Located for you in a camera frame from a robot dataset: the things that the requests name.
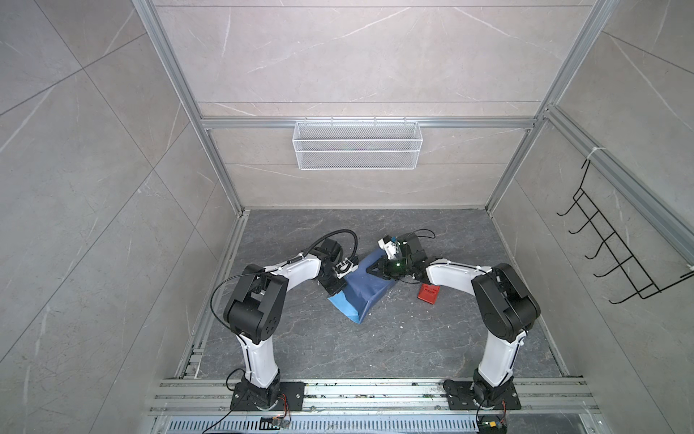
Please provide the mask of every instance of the ventilation grate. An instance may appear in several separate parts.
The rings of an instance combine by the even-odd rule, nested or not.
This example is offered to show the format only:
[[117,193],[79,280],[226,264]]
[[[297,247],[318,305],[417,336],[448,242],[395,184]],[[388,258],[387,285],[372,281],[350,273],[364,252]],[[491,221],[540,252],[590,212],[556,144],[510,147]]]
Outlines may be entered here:
[[294,127],[299,169],[414,169],[422,146],[417,122],[304,121]]
[[[219,420],[211,416],[175,416],[171,418],[167,434],[199,434]],[[229,416],[209,430],[209,434],[238,432],[267,434],[277,431],[261,422],[260,416]],[[349,415],[319,416],[294,415],[291,426],[282,434],[318,433],[474,433],[477,432],[472,415]]]

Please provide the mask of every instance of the red block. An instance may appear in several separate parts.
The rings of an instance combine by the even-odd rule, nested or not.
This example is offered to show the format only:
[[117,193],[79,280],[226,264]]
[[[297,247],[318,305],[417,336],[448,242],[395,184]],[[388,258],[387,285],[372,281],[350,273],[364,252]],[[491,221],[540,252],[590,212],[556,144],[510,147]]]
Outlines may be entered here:
[[439,295],[440,289],[440,286],[427,285],[426,283],[422,283],[422,288],[419,290],[419,295],[417,296],[417,298],[420,300],[424,300],[427,303],[434,304],[436,303],[436,298]]

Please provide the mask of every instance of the black wire rack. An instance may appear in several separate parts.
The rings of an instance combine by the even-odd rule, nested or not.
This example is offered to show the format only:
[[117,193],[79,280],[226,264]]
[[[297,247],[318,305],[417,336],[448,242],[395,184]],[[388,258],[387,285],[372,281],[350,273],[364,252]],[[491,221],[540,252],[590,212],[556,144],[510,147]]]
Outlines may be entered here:
[[[604,214],[602,214],[602,211],[600,211],[600,209],[599,209],[598,206],[595,204],[595,202],[593,202],[593,200],[592,200],[591,197],[588,195],[588,193],[586,193],[586,190],[583,189],[583,182],[586,180],[586,175],[588,174],[588,168],[590,167],[590,165],[591,165],[590,160],[585,160],[585,161],[583,162],[583,165],[581,166],[581,168],[583,169],[583,168],[585,167],[586,170],[583,172],[583,178],[581,179],[581,185],[578,187],[578,190],[576,190],[576,193],[574,193],[574,195],[573,195],[573,203],[571,204],[571,207],[569,207],[569,209],[568,209],[566,212],[564,212],[564,213],[558,212],[557,215],[559,215],[559,216],[567,215],[574,207],[578,207],[578,209],[581,210],[581,212],[583,213],[583,216],[585,216],[585,218],[587,218],[587,221],[583,224],[583,226],[581,226],[581,228],[580,228],[578,231],[569,231],[569,233],[570,233],[570,234],[577,234],[577,233],[583,231],[583,229],[585,229],[588,225],[590,225],[590,226],[593,227],[593,230],[595,230],[595,232],[598,234],[598,236],[599,236],[600,239],[602,240],[602,242],[600,243],[600,246],[598,246],[598,250],[595,252],[594,255],[592,255],[592,256],[584,255],[584,256],[586,257],[586,259],[595,259],[595,258],[598,256],[598,254],[600,253],[600,250],[601,250],[603,247],[606,247],[607,250],[609,251],[610,255],[612,255],[612,258],[615,260],[615,263],[616,263],[617,265],[615,265],[614,267],[612,267],[612,268],[611,268],[609,271],[607,271],[606,273],[603,273],[603,274],[595,274],[595,273],[593,273],[593,275],[594,275],[595,277],[598,277],[598,278],[599,278],[599,277],[605,277],[605,276],[607,276],[608,274],[610,274],[610,273],[612,273],[612,272],[614,272],[614,271],[616,271],[616,270],[619,269],[619,270],[622,271],[622,273],[623,273],[623,274],[627,277],[627,279],[629,280],[629,284],[630,284],[630,285],[632,286],[632,288],[634,289],[634,293],[631,294],[631,295],[629,295],[629,296],[627,296],[626,298],[624,298],[624,299],[622,299],[622,300],[620,300],[620,301],[612,301],[612,300],[609,300],[609,302],[612,303],[612,304],[624,303],[626,300],[631,299],[632,297],[635,297],[635,296],[637,296],[637,295],[638,295],[642,300],[645,300],[645,299],[648,299],[648,298],[650,298],[650,297],[653,297],[653,296],[656,295],[656,294],[660,294],[660,293],[663,292],[664,290],[667,290],[668,288],[673,287],[673,286],[677,285],[678,283],[684,282],[685,280],[687,280],[687,279],[690,278],[690,277],[693,277],[693,276],[694,276],[694,270],[692,270],[692,271],[690,271],[690,272],[688,272],[688,273],[682,274],[682,275],[679,277],[679,280],[678,280],[678,281],[676,281],[676,282],[674,282],[674,283],[671,283],[670,285],[667,285],[667,286],[665,286],[665,287],[659,287],[659,286],[653,281],[653,278],[648,274],[648,272],[645,270],[645,268],[643,268],[643,265],[641,264],[641,261],[638,260],[638,258],[634,255],[634,252],[632,252],[632,250],[629,248],[629,246],[627,246],[627,243],[625,243],[624,240],[622,239],[622,237],[619,235],[619,233],[617,233],[617,231],[615,230],[614,226],[612,226],[612,223],[610,223],[609,220],[604,216]],[[586,212],[586,210],[584,209],[584,207],[579,203],[579,200],[582,199],[582,198],[587,199],[587,200],[591,203],[591,205],[595,208],[595,212],[592,212],[590,216],[589,216],[589,213]],[[603,234],[598,230],[597,226],[596,226],[595,223],[594,223],[594,219],[595,219],[596,217],[602,217],[602,220],[604,220],[604,221],[607,223],[607,226],[609,227],[609,230],[608,230],[609,233],[607,233],[607,235],[603,235]],[[622,245],[623,249],[626,250],[627,254],[626,254],[626,258],[625,258],[625,259],[619,260],[619,259],[617,258],[617,255],[614,253],[614,250],[616,250],[616,249],[612,249],[612,248],[609,246],[608,242],[607,242],[607,241],[610,240],[611,238],[616,238],[617,241],[618,241],[618,243],[620,243],[620,244]],[[639,288],[636,286],[636,284],[634,283],[634,280],[632,280],[632,277],[629,275],[629,273],[627,272],[627,270],[624,269],[624,266],[625,266],[628,262],[636,263],[636,264],[638,265],[638,267],[641,268],[641,271],[643,272],[644,276],[645,276],[646,279],[647,279],[645,286],[643,286],[641,289],[639,289]],[[655,289],[655,291],[651,290],[649,293],[644,294],[644,291],[648,290],[648,289],[651,288],[651,287],[653,287],[653,288]]]

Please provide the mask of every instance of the wire mesh basket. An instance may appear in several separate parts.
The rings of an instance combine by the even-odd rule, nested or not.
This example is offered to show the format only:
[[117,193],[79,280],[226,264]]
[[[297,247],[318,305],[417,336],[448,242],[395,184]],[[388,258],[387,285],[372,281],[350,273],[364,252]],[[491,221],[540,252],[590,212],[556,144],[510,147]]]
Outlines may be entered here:
[[301,170],[414,169],[422,132],[407,120],[302,121],[292,142]]

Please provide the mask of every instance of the blue bag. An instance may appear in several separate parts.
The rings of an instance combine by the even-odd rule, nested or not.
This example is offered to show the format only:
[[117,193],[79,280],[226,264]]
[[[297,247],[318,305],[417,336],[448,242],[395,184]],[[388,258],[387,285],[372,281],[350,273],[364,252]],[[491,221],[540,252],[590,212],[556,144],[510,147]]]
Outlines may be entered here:
[[366,269],[381,259],[385,252],[376,249],[359,262],[359,268],[343,278],[347,286],[328,300],[357,324],[364,321],[364,317],[393,285],[394,279],[386,281],[366,272]]

